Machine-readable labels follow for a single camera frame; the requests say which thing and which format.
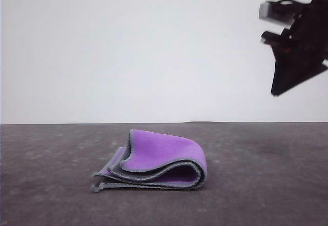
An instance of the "white wall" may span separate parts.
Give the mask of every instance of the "white wall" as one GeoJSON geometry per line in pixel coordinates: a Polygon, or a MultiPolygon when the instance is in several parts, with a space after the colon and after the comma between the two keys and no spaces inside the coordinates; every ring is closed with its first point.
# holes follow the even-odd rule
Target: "white wall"
{"type": "Polygon", "coordinates": [[[328,73],[270,95],[264,1],[2,0],[2,123],[327,121],[328,73]]]}

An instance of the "gray floor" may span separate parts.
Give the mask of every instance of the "gray floor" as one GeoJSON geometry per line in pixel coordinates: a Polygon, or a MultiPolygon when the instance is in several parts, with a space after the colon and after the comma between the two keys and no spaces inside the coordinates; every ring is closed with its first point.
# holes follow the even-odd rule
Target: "gray floor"
{"type": "Polygon", "coordinates": [[[328,123],[1,126],[2,225],[328,225],[328,123]],[[204,149],[195,191],[89,192],[129,129],[204,149]]]}

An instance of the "black robotic arm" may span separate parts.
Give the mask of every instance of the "black robotic arm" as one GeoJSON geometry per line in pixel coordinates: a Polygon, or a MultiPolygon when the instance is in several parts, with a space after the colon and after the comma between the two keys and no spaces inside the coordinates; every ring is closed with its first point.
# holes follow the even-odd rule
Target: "black robotic arm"
{"type": "Polygon", "coordinates": [[[269,31],[262,34],[262,41],[271,46],[276,59],[273,95],[328,69],[323,65],[328,58],[328,0],[308,4],[294,0],[265,2],[259,17],[285,26],[280,35],[269,31]]]}

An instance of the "purple cloth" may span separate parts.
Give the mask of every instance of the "purple cloth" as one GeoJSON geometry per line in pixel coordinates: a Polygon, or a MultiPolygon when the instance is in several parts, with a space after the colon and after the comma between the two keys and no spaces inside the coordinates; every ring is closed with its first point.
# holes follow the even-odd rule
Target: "purple cloth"
{"type": "Polygon", "coordinates": [[[95,176],[93,192],[109,188],[196,189],[207,178],[206,159],[194,141],[143,130],[130,130],[127,145],[117,149],[95,176]]]}

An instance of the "folded towel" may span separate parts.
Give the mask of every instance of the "folded towel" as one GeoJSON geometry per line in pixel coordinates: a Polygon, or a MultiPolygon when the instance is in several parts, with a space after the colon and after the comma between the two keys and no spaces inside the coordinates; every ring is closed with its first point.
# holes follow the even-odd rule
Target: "folded towel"
{"type": "Polygon", "coordinates": [[[95,176],[93,192],[109,188],[196,189],[207,177],[205,155],[194,141],[130,130],[126,147],[117,149],[95,176]]]}

